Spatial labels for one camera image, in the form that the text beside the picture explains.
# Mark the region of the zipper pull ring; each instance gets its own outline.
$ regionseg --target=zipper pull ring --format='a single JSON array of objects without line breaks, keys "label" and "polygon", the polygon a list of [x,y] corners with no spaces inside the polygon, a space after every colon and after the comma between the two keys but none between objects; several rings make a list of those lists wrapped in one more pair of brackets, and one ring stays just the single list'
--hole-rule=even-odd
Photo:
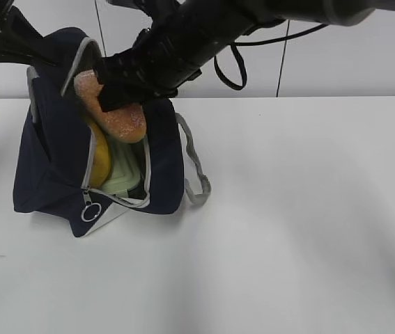
[{"label": "zipper pull ring", "polygon": [[[83,191],[83,197],[84,197],[84,204],[86,206],[81,213],[81,219],[85,223],[91,223],[101,215],[102,206],[100,203],[94,203],[92,201],[92,197],[88,189]],[[86,214],[89,211],[93,216],[91,216],[90,218],[86,218]]]}]

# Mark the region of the gray strap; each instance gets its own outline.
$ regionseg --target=gray strap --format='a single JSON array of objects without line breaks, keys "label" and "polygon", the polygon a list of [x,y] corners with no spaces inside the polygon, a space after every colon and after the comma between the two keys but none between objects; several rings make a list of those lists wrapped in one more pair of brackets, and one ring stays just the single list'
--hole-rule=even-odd
[{"label": "gray strap", "polygon": [[36,97],[33,91],[33,79],[36,78],[39,78],[39,74],[36,72],[36,69],[34,67],[27,68],[27,86],[29,87],[30,112],[34,124],[39,122],[38,105],[36,104]]},{"label": "gray strap", "polygon": [[192,162],[194,162],[194,165],[196,165],[197,176],[199,177],[202,186],[202,193],[195,194],[195,192],[193,192],[191,188],[191,184],[189,183],[189,180],[185,179],[185,191],[192,204],[204,205],[211,194],[211,183],[208,177],[205,174],[203,174],[202,164],[194,147],[194,139],[192,138],[191,129],[189,128],[183,116],[181,116],[179,113],[176,113],[176,118],[177,118],[177,123],[180,124],[186,135],[186,139],[187,139],[186,152],[188,156],[191,158]]}]

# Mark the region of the bag zipper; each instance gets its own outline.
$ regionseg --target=bag zipper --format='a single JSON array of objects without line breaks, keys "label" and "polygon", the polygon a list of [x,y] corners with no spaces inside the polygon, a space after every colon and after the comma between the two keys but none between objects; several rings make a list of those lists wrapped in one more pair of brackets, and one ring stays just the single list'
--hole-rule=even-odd
[{"label": "bag zipper", "polygon": [[88,153],[87,168],[86,168],[86,172],[84,174],[84,179],[83,179],[83,183],[82,183],[82,190],[83,190],[83,196],[84,196],[84,203],[86,204],[86,209],[88,209],[91,205],[96,204],[96,203],[92,202],[90,192],[105,196],[124,207],[129,207],[129,208],[134,208],[134,209],[135,208],[142,209],[144,207],[147,207],[150,202],[149,186],[150,186],[150,177],[151,177],[150,148],[149,148],[148,138],[145,137],[145,139],[144,139],[145,162],[146,162],[144,190],[146,192],[146,198],[144,200],[142,200],[140,203],[133,203],[133,202],[130,202],[129,200],[123,200],[117,196],[109,195],[108,193],[105,193],[102,190],[91,188],[90,181],[91,181],[92,169],[93,169],[93,159],[95,158],[95,151],[97,148],[97,138],[96,138],[95,133],[93,132],[92,128],[91,127],[89,127],[89,128],[91,130],[91,143],[90,143],[89,153]]}]

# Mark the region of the bag handle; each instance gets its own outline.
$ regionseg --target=bag handle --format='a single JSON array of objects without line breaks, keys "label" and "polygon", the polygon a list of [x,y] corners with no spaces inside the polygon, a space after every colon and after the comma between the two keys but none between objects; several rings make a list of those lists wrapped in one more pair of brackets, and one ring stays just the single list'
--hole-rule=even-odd
[{"label": "bag handle", "polygon": [[189,180],[185,178],[185,191],[189,198],[189,201],[193,205],[204,205],[211,195],[211,183],[208,177],[203,174],[202,163],[200,162],[199,156],[197,155],[196,149],[194,147],[194,139],[192,137],[191,129],[186,123],[186,120],[179,113],[176,113],[176,119],[177,123],[182,127],[186,135],[186,152],[196,166],[197,176],[199,177],[202,186],[202,193],[195,193],[191,188]]}]

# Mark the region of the metal ring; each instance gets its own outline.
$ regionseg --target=metal ring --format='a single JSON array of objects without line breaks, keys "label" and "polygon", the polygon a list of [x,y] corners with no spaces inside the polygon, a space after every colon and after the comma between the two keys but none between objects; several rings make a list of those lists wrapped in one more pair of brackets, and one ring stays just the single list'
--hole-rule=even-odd
[{"label": "metal ring", "polygon": [[[97,214],[92,218],[92,219],[86,219],[85,215],[86,212],[92,208],[92,207],[98,207],[98,212]],[[102,206],[100,203],[92,203],[90,205],[87,205],[84,209],[83,212],[81,213],[81,219],[83,220],[83,222],[85,223],[91,223],[93,222],[96,218],[98,218],[101,215],[101,211],[102,211]]]}]

